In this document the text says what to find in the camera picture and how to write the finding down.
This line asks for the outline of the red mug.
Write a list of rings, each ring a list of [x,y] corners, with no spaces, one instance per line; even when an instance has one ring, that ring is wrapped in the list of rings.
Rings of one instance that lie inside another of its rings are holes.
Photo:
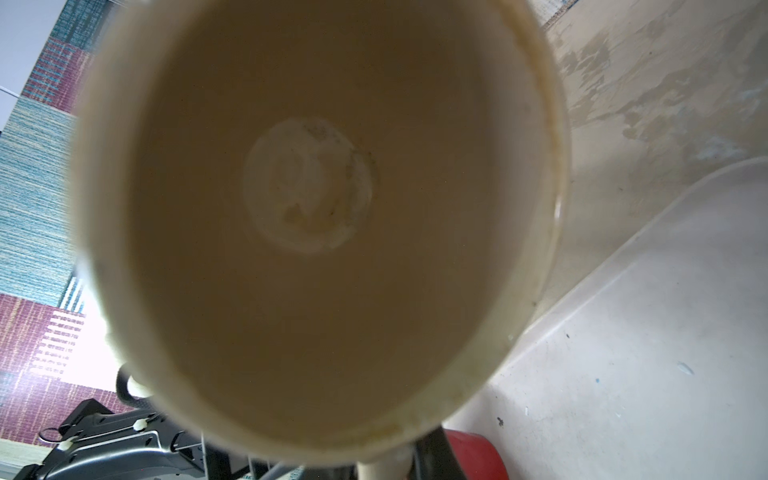
[[[509,480],[504,462],[485,437],[456,430],[445,431],[454,456],[469,480]]]

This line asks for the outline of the beige speckled ceramic mug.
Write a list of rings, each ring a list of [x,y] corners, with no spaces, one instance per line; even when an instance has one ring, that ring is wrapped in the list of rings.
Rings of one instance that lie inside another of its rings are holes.
[[[76,115],[116,348],[239,453],[412,477],[553,265],[570,134],[525,1],[135,1]]]

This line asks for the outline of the white plastic tray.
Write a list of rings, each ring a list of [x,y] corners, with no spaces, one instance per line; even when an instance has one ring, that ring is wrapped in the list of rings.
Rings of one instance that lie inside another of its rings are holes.
[[[689,188],[448,421],[514,479],[767,475],[767,161]]]

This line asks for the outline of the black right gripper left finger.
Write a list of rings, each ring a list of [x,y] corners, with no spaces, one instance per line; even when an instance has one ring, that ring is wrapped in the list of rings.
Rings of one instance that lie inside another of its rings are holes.
[[[353,465],[337,467],[305,467],[299,480],[356,480],[356,467]]]

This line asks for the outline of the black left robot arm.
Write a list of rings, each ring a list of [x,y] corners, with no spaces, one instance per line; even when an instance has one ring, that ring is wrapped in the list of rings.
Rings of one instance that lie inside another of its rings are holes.
[[[114,413],[94,398],[81,402],[52,430],[54,448],[39,463],[22,467],[17,479],[244,479],[268,468],[230,455],[190,433],[129,391],[121,367],[118,399],[131,410]]]

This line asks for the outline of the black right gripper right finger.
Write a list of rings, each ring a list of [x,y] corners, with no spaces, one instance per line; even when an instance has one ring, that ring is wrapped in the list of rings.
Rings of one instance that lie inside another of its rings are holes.
[[[414,444],[411,480],[467,480],[442,426]]]

